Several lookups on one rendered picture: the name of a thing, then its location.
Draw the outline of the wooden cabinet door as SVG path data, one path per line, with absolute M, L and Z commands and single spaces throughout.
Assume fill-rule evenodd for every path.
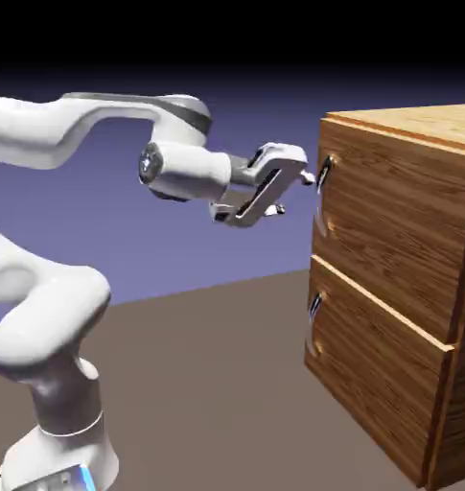
M 465 151 L 325 118 L 315 250 L 443 343 L 465 325 Z
M 325 298 L 314 320 L 305 364 L 418 487 L 430 459 L 454 348 L 428 334 L 317 255 L 309 304 Z

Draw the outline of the wooden cabinet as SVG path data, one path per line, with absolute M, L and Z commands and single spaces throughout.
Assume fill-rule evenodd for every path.
M 305 363 L 427 491 L 465 479 L 465 105 L 320 122 Z

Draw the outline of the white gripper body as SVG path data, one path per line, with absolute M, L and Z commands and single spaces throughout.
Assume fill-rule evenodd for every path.
M 307 167 L 305 151 L 295 145 L 266 143 L 245 165 L 233 171 L 233 183 L 254 188 L 253 195 L 234 212 L 234 224 L 253 226 Z

